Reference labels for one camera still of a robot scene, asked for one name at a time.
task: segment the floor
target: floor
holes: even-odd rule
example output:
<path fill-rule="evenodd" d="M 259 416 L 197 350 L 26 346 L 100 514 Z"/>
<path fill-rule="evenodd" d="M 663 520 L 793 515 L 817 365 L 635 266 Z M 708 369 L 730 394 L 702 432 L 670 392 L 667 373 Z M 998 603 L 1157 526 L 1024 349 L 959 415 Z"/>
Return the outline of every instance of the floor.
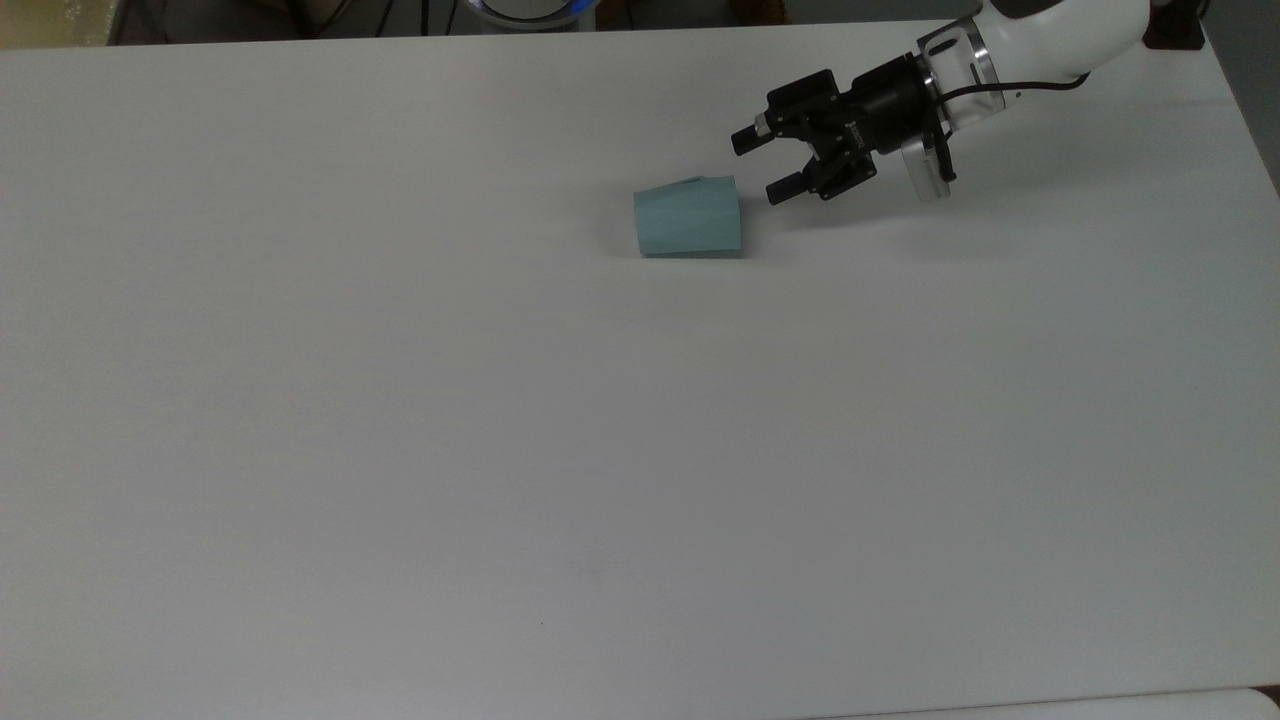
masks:
<path fill-rule="evenodd" d="M 259 0 L 123 0 L 116 40 L 120 44 L 236 42 L 293 40 L 289 15 Z M 283 0 L 274 1 L 283 6 Z M 308 0 L 325 18 L 339 0 Z M 383 36 L 419 35 L 422 0 L 348 0 L 321 37 L 374 37 L 387 14 Z M 443 35 L 452 0 L 428 0 L 430 35 Z M 631 0 L 637 29 L 737 24 L 727 0 Z M 787 0 L 796 23 L 956 18 L 970 0 Z M 1280 0 L 1217 0 L 1206 27 L 1240 102 L 1254 141 L 1280 187 Z M 453 35 L 479 32 L 465 8 Z M 626 29 L 626 23 L 612 28 Z"/>

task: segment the object on table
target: object on table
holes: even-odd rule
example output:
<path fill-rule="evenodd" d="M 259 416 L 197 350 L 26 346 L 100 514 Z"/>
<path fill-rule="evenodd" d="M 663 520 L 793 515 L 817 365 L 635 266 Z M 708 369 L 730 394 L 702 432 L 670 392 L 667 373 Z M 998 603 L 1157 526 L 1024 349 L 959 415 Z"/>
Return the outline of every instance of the object on table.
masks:
<path fill-rule="evenodd" d="M 731 177 L 695 177 L 635 193 L 645 258 L 741 258 L 742 218 Z"/>

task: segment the robotic arm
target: robotic arm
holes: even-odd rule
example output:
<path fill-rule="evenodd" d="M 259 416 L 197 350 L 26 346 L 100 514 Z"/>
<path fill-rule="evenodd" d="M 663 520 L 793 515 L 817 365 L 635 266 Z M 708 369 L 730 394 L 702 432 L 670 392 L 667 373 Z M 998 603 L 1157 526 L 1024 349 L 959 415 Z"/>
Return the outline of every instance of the robotic arm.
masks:
<path fill-rule="evenodd" d="M 1070 90 L 1137 44 L 1149 0 L 982 0 L 974 14 L 919 40 L 908 54 L 840 92 L 831 70 L 768 94 L 768 110 L 733 135 L 744 155 L 774 137 L 809 143 L 805 168 L 768 190 L 777 205 L 823 200 L 876 176 L 872 151 L 901 150 L 920 200 L 951 195 L 947 140 L 1010 108 L 1029 90 Z"/>

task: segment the cable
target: cable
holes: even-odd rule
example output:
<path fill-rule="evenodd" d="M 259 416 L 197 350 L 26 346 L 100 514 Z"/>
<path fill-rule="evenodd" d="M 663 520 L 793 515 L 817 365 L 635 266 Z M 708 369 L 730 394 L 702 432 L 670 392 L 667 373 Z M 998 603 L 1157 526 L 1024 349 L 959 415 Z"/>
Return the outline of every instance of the cable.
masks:
<path fill-rule="evenodd" d="M 320 23 L 319 28 L 316 28 L 316 36 L 319 36 L 321 32 L 329 29 L 329 27 L 333 26 L 333 22 L 337 20 L 339 15 L 342 15 L 343 13 L 346 13 L 347 8 L 349 8 L 349 6 L 351 6 L 351 0 L 342 0 L 342 3 L 338 3 L 338 6 L 334 8 L 333 12 L 329 13 L 329 17 L 325 18 L 325 20 L 323 23 Z"/>
<path fill-rule="evenodd" d="M 1004 92 L 1006 90 L 1075 90 L 1076 87 L 1084 85 L 1084 81 L 1087 79 L 1089 79 L 1089 73 L 1084 73 L 1071 82 L 989 82 L 970 85 L 968 87 L 960 87 L 957 90 L 952 90 L 951 92 L 940 95 L 934 104 L 946 105 L 956 97 L 975 95 L 978 92 Z"/>
<path fill-rule="evenodd" d="M 449 8 L 449 22 L 444 26 L 444 35 L 453 32 L 453 15 L 458 14 L 458 0 L 453 0 L 453 6 Z"/>
<path fill-rule="evenodd" d="M 378 32 L 374 33 L 374 37 L 383 36 L 383 31 L 387 28 L 387 18 L 392 17 L 392 5 L 394 4 L 396 0 L 387 0 L 387 6 L 383 8 L 383 19 L 378 20 Z"/>

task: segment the white table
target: white table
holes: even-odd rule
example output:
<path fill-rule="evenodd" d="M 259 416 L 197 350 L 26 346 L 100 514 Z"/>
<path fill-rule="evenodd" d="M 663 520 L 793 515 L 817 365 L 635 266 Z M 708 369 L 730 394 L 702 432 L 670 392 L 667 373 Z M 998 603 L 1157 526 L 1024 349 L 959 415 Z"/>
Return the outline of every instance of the white table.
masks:
<path fill-rule="evenodd" d="M 0 716 L 778 720 L 1280 682 L 1280 202 L 1134 50 L 778 209 L 934 23 L 0 55 Z M 735 173 L 749 259 L 639 259 Z"/>

